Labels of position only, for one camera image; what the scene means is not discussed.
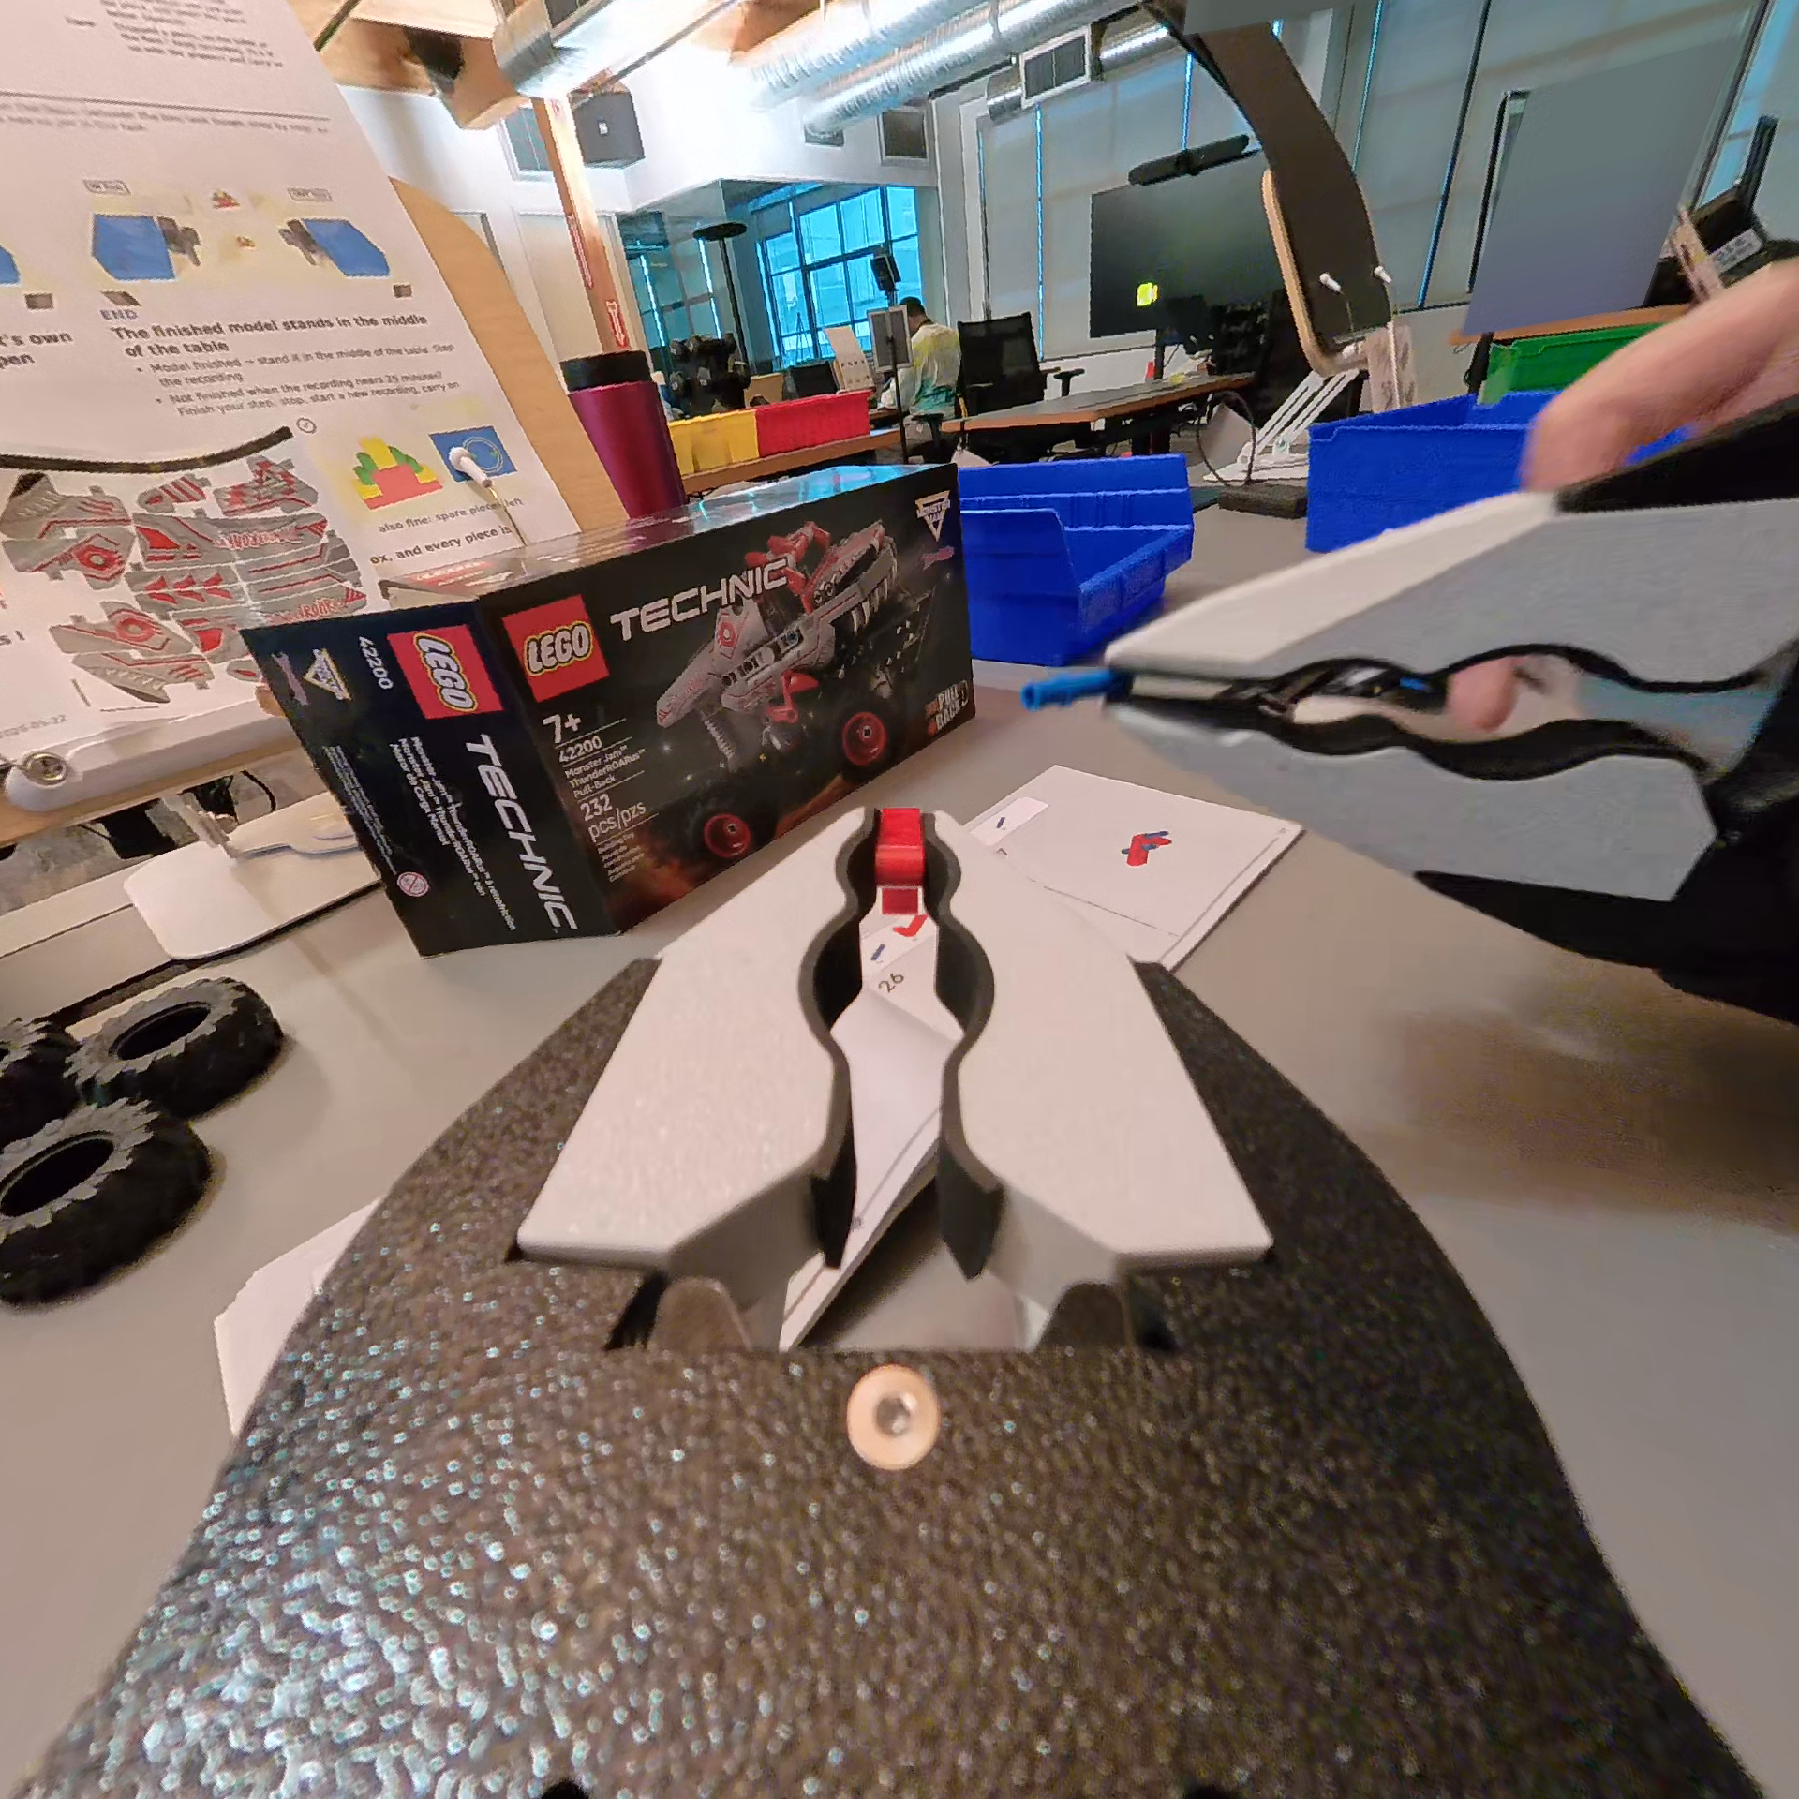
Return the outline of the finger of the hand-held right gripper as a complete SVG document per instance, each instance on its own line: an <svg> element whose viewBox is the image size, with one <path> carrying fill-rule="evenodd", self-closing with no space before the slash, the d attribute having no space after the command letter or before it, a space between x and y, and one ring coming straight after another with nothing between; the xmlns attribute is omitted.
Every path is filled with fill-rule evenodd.
<svg viewBox="0 0 1799 1799"><path fill-rule="evenodd" d="M1798 500L1770 476L1618 476L1481 502L1192 603L1116 641L1108 671L1225 686L1552 657L1633 690L1733 690L1796 647L1796 564Z"/></svg>
<svg viewBox="0 0 1799 1799"><path fill-rule="evenodd" d="M1746 827L1750 752L1794 676L1649 692L1556 665L1497 732L1380 665L1114 673L1110 708L1164 760L1398 873L1663 904Z"/></svg>

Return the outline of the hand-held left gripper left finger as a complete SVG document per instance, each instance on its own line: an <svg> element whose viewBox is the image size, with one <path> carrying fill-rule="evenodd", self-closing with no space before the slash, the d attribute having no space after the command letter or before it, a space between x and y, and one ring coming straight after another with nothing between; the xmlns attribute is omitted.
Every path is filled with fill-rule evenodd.
<svg viewBox="0 0 1799 1799"><path fill-rule="evenodd" d="M665 950L520 1225L526 1259L716 1281L744 1310L813 1259L843 1267L859 1170L833 1027L863 992L879 819L845 815Z"/></svg>

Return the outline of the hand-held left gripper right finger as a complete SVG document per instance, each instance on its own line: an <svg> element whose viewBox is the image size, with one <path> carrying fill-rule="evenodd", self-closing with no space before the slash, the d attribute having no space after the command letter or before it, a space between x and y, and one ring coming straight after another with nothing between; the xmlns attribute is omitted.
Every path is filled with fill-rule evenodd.
<svg viewBox="0 0 1799 1799"><path fill-rule="evenodd" d="M1255 1203L1142 970L926 813L944 1071L938 1223L968 1281L1053 1312L1077 1287L1263 1261Z"/></svg>

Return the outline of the red angled toy beam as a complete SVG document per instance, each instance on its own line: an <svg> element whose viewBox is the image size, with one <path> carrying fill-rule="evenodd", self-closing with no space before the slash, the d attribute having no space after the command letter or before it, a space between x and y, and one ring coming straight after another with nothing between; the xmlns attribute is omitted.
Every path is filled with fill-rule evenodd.
<svg viewBox="0 0 1799 1799"><path fill-rule="evenodd" d="M885 809L875 839L875 892L883 920L908 930L928 912L930 847L918 809Z"/></svg>

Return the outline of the wooden office desk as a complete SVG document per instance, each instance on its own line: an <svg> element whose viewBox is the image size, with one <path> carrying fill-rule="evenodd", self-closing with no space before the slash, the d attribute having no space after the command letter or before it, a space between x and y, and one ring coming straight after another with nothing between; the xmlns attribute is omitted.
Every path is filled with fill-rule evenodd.
<svg viewBox="0 0 1799 1799"><path fill-rule="evenodd" d="M1168 453L1182 423L1204 417L1215 399L1237 397L1253 385L1251 375L1148 381L956 417L940 431L988 462L1045 462L1061 449L1097 459L1116 447L1156 457Z"/></svg>

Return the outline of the grey desk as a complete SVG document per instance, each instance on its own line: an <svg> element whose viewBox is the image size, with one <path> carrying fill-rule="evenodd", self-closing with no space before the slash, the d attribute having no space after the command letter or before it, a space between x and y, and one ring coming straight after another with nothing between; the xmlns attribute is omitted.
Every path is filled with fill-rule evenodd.
<svg viewBox="0 0 1799 1799"><path fill-rule="evenodd" d="M5 1794L124 1651L235 1447L215 1318L774 867L621 940L423 960L373 894L229 964L290 1047L205 1122L213 1200L104 1289L5 1310ZM1766 1794L1796 1796L1796 1033L1311 837L1182 980L1416 1207L1641 1622Z"/></svg>

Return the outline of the task instruction board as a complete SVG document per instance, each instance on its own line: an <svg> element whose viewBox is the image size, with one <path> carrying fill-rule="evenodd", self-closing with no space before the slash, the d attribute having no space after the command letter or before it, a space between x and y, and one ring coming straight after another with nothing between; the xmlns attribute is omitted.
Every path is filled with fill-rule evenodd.
<svg viewBox="0 0 1799 1799"><path fill-rule="evenodd" d="M530 439L546 474L556 484L573 526L562 536L597 532L627 520L617 486L573 413L560 365L546 354L538 330L528 320L502 268L478 235L451 209L405 181L393 189L439 268L451 298L482 350L496 383ZM64 831L102 819L110 813L157 801L300 752L300 740L270 696L258 696L258 716L249 708L209 714L197 722L179 722L163 738L128 762L126 772L140 776L132 785L110 791L76 791L62 787L64 803L48 813L33 813L7 797L3 801L3 847L17 845L48 831Z"/></svg>

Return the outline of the person's right hand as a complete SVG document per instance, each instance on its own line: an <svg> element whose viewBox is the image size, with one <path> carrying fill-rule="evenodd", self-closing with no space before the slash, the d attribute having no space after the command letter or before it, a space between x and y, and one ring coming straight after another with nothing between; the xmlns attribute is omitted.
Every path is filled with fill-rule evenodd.
<svg viewBox="0 0 1799 1799"><path fill-rule="evenodd" d="M1729 425L1796 399L1796 260L1778 262L1693 316L1655 332L1596 367L1556 397L1536 423L1526 453L1526 486L1556 494L1596 484L1630 462L1639 439L1691 427L1717 435ZM1457 671L1447 688L1445 724L1455 742L1493 740L1515 728L1519 696L1562 676L1534 674L1536 647L1586 651L1582 631L1528 641L1528 659L1499 659ZM1796 665L1776 686L1778 706L1758 712L1758 750L1796 758Z"/></svg>

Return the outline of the blue plastic bin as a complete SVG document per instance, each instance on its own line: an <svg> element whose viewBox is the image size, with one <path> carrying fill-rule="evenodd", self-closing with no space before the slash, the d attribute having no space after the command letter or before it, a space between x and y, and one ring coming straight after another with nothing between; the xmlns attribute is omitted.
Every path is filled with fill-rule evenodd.
<svg viewBox="0 0 1799 1799"><path fill-rule="evenodd" d="M1194 556L1178 455L964 466L972 655L1061 669L1158 615Z"/></svg>
<svg viewBox="0 0 1799 1799"><path fill-rule="evenodd" d="M1532 431L1558 397L1441 399L1313 427L1307 552L1336 554L1517 494Z"/></svg>

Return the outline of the white instruction booklet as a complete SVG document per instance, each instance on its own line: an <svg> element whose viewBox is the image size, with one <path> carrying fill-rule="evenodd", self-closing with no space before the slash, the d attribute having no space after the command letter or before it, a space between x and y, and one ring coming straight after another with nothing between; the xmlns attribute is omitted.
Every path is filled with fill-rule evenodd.
<svg viewBox="0 0 1799 1799"><path fill-rule="evenodd" d="M972 839L1110 938L1138 964L1178 970L1299 841L1299 827L1108 778L1053 768L970 825ZM857 1108L857 1211L843 1269L791 1279L782 1346L827 1314L930 1178L952 1015L934 992L938 928L916 890L861 922L865 993L833 1029ZM363 1207L268 1263L215 1320L229 1421L241 1429L282 1344L367 1223Z"/></svg>

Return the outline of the green plastic bin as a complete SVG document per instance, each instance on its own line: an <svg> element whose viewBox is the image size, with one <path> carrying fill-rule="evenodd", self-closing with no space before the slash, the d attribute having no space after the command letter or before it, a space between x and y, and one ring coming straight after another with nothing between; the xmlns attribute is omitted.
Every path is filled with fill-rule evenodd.
<svg viewBox="0 0 1799 1799"><path fill-rule="evenodd" d="M1497 338L1489 352L1479 399L1483 405L1493 407L1513 395L1562 393L1598 365L1651 338L1663 326L1663 322L1653 322Z"/></svg>

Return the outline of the black toy truck set box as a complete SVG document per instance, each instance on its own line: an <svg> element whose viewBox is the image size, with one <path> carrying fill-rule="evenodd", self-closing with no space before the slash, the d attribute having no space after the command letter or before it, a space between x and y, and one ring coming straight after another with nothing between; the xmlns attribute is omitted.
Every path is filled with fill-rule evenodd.
<svg viewBox="0 0 1799 1799"><path fill-rule="evenodd" d="M423 958L627 934L976 716L952 464L383 589L247 643Z"/></svg>

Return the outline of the grey panel board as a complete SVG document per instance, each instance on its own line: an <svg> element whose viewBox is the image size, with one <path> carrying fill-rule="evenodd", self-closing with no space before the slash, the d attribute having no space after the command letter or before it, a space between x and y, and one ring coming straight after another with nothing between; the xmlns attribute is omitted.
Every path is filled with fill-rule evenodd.
<svg viewBox="0 0 1799 1799"><path fill-rule="evenodd" d="M1463 334L1631 310L1723 147L1772 5L1497 5Z"/></svg>

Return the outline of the black device with white tag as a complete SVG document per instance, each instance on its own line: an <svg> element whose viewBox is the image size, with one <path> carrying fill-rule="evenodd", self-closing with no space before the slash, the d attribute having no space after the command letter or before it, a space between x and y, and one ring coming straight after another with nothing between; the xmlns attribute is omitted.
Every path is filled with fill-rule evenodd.
<svg viewBox="0 0 1799 1799"><path fill-rule="evenodd" d="M1798 258L1798 241L1776 237L1758 213L1778 130L1774 116L1760 116L1737 185L1697 211L1677 213L1669 249L1697 302L1709 302L1768 266Z"/></svg>

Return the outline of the black office chair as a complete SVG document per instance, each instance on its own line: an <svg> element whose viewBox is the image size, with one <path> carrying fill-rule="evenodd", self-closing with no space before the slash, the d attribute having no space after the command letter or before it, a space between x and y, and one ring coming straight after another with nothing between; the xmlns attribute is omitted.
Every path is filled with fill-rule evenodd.
<svg viewBox="0 0 1799 1799"><path fill-rule="evenodd" d="M990 417L1039 405L1053 383L1067 399L1083 367L1045 365L1031 316L958 324L958 399L964 417Z"/></svg>

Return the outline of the black video bar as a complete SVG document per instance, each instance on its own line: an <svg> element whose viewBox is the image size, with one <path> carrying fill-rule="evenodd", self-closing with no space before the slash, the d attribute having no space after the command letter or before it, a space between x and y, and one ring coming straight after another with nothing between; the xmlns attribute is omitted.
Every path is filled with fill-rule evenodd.
<svg viewBox="0 0 1799 1799"><path fill-rule="evenodd" d="M1200 177L1211 169L1227 169L1243 163L1259 145L1251 136L1239 134L1204 147L1184 147L1180 151L1144 161L1128 171L1128 183L1136 189L1154 189L1180 179Z"/></svg>

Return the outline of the black plywood-edged board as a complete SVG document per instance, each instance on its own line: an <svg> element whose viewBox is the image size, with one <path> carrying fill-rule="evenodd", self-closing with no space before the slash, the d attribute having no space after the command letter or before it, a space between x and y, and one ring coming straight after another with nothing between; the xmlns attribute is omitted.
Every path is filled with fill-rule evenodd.
<svg viewBox="0 0 1799 1799"><path fill-rule="evenodd" d="M1275 33L1275 5L1152 3L1263 149L1267 215L1289 310L1320 377L1398 369L1392 278L1336 126Z"/></svg>

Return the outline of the white board stand base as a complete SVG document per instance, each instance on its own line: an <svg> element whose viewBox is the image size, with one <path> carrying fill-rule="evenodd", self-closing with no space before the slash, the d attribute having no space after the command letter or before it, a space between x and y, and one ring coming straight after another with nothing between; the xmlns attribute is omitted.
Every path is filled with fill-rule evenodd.
<svg viewBox="0 0 1799 1799"><path fill-rule="evenodd" d="M150 861L124 896L175 964L237 956L381 886L346 811L312 797Z"/></svg>

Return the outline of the black toy tyre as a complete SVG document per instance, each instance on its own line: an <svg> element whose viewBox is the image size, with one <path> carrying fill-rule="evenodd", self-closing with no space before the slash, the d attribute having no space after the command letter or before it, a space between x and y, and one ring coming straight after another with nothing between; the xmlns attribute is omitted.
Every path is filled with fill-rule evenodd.
<svg viewBox="0 0 1799 1799"><path fill-rule="evenodd" d="M96 1106L140 1100L195 1120L255 1089L284 1047L268 1001L235 978L215 978L106 1021L74 1051L70 1075Z"/></svg>
<svg viewBox="0 0 1799 1799"><path fill-rule="evenodd" d="M140 1263L203 1203L205 1140L142 1100L80 1106L3 1154L3 1301L37 1307Z"/></svg>
<svg viewBox="0 0 1799 1799"><path fill-rule="evenodd" d="M3 1025L3 1146L27 1140L82 1104L78 1041L52 1021Z"/></svg>

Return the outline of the red plastic bin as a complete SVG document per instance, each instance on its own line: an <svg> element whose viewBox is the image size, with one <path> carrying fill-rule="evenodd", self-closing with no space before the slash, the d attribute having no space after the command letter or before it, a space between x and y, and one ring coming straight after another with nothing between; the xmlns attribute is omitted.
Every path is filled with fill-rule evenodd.
<svg viewBox="0 0 1799 1799"><path fill-rule="evenodd" d="M780 399L754 407L756 459L772 461L871 435L869 389Z"/></svg>

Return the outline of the clear plastic sheet clip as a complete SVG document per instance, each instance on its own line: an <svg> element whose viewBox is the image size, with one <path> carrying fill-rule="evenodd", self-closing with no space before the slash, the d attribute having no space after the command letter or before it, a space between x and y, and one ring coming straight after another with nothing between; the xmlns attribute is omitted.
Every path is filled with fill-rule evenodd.
<svg viewBox="0 0 1799 1799"><path fill-rule="evenodd" d="M140 789L163 793L215 762L294 746L286 720L256 696L201 712L151 706L106 724L62 728L33 750L5 752L5 799L23 813L48 815Z"/></svg>
<svg viewBox="0 0 1799 1799"><path fill-rule="evenodd" d="M482 500L502 518L508 532L512 534L514 544L528 546L528 538L520 528L518 520L512 514L506 498L500 492L496 478L484 470L484 464L474 457L467 445L457 445L451 453L445 455L445 461L453 472L465 482L472 484Z"/></svg>

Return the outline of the maroon tumbler black lid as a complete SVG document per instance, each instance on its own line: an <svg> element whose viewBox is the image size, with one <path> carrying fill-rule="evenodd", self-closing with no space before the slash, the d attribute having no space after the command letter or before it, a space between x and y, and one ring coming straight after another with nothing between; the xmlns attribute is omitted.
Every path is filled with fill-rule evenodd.
<svg viewBox="0 0 1799 1799"><path fill-rule="evenodd" d="M688 504L663 389L647 354L629 350L560 365L573 411L631 520Z"/></svg>

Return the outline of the grey red sticker sheet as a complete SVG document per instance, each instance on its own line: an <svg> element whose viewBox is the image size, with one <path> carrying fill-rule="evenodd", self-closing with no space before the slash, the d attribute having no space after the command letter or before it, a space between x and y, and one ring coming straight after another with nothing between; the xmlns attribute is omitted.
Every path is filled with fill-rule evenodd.
<svg viewBox="0 0 1799 1799"><path fill-rule="evenodd" d="M249 635L346 619L369 581L292 431L213 457L5 457L5 748L251 696Z"/></svg>

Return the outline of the black floor lamp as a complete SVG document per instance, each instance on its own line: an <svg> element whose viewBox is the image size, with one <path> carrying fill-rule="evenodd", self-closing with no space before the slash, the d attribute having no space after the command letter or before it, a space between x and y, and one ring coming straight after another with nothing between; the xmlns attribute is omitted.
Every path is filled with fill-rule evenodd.
<svg viewBox="0 0 1799 1799"><path fill-rule="evenodd" d="M744 312L742 312L744 306L740 302L736 270L734 270L734 260L732 260L732 247L746 235L748 235L748 227L744 223L734 221L734 219L722 219L716 223L696 227L692 237L696 243L700 243L706 249L712 288L716 288L718 282L724 282L724 296L728 302L728 312L722 312L722 322L726 318L730 318L736 357L742 363L750 365L754 361L754 352L752 352L748 328L744 326Z"/></svg>

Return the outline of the white printed instruction sheet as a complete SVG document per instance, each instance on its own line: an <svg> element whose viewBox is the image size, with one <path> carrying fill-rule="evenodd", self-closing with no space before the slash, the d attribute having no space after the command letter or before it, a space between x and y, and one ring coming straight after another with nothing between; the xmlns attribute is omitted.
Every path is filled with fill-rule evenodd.
<svg viewBox="0 0 1799 1799"><path fill-rule="evenodd" d="M369 581L573 526L286 5L3 9L3 451L213 457L288 429Z"/></svg>

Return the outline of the large black wall screen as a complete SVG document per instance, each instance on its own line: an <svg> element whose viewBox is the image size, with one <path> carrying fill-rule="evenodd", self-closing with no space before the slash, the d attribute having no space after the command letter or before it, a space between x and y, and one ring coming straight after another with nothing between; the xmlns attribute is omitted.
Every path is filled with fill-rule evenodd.
<svg viewBox="0 0 1799 1799"><path fill-rule="evenodd" d="M1283 284L1263 205L1267 159L1239 157L1152 187L1091 199L1091 334L1206 334L1231 306L1267 306Z"/></svg>

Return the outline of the silver ventilation duct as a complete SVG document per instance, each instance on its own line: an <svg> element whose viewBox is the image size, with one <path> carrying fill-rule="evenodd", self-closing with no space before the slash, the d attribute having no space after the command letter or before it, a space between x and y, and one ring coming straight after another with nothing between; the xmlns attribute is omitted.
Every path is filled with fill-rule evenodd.
<svg viewBox="0 0 1799 1799"><path fill-rule="evenodd" d="M617 84L684 46L724 52L772 102L906 52L964 3L526 3L498 23L494 58L530 100Z"/></svg>

